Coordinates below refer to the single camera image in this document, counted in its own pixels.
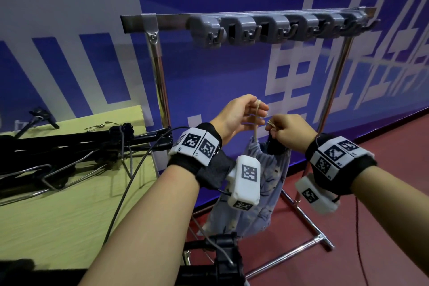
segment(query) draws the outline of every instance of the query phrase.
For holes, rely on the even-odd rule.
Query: patterned fabric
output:
[[[221,195],[207,218],[203,229],[207,235],[237,232],[240,238],[254,235],[265,230],[271,223],[271,213],[277,203],[287,168],[290,161],[290,150],[281,155],[266,154],[266,143],[250,139],[244,152],[261,163],[261,193],[259,204],[250,211],[233,209],[227,203],[228,196]]]

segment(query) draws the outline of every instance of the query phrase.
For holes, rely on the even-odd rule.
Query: blue wall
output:
[[[0,0],[0,5],[0,131],[12,130],[15,120],[27,121],[28,110],[38,105],[60,121],[141,104],[148,130],[159,128],[145,38],[124,34],[119,19],[140,12],[376,6],[381,23],[355,39],[326,130],[348,129],[353,138],[429,106],[427,0]],[[209,121],[246,93],[269,104],[270,114],[299,113],[316,126],[341,46],[337,39],[199,50],[189,32],[162,32],[160,39],[173,126],[198,115]],[[227,154],[239,155],[249,136],[235,137]],[[203,194],[199,202],[207,198]]]

